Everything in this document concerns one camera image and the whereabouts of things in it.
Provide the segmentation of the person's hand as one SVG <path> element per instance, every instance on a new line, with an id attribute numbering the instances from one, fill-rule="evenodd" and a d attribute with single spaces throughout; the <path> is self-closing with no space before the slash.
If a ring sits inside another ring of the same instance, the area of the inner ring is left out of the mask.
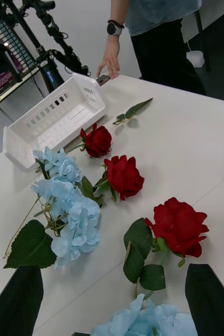
<path id="1" fill-rule="evenodd" d="M 103 59 L 99 64 L 97 70 L 97 77 L 100 76 L 104 67 L 107 67 L 109 77 L 115 79 L 119 75 L 120 66 L 118 61 L 118 55 L 120 52 L 119 36 L 108 36 L 106 48 L 104 51 Z"/>

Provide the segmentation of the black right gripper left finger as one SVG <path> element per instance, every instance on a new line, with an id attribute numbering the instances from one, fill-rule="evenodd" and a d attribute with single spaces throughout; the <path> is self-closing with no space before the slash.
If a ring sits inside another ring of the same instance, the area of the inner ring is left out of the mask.
<path id="1" fill-rule="evenodd" d="M 44 297 L 38 266 L 20 266 L 0 294 L 0 335 L 32 335 Z"/>

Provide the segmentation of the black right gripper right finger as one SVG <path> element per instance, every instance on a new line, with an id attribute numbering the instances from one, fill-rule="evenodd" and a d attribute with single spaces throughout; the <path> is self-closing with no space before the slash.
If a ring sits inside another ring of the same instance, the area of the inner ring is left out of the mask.
<path id="1" fill-rule="evenodd" d="M 208 264 L 190 264 L 185 296 L 198 335 L 224 335 L 224 286 Z"/>

